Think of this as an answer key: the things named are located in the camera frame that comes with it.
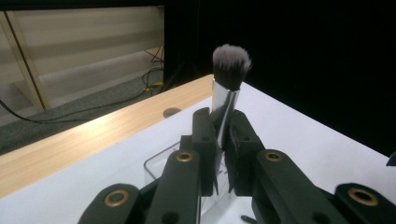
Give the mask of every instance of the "floor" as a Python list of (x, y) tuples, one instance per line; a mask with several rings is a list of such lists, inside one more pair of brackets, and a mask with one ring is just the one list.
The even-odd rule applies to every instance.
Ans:
[[(161, 68), (163, 48), (148, 49), (119, 58), (40, 77), (51, 108), (75, 101), (81, 97), (142, 77), (152, 68)], [(13, 85), (0, 86), (1, 100), (22, 117), (38, 111)], [(0, 106), (0, 127), (19, 120)]]

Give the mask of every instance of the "brush handle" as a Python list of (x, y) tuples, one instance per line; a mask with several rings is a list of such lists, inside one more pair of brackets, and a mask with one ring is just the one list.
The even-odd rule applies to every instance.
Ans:
[(212, 112), (210, 118), (216, 129), (216, 137), (221, 148), (225, 142), (226, 132), (230, 127), (238, 94), (239, 91), (227, 90), (213, 79)]

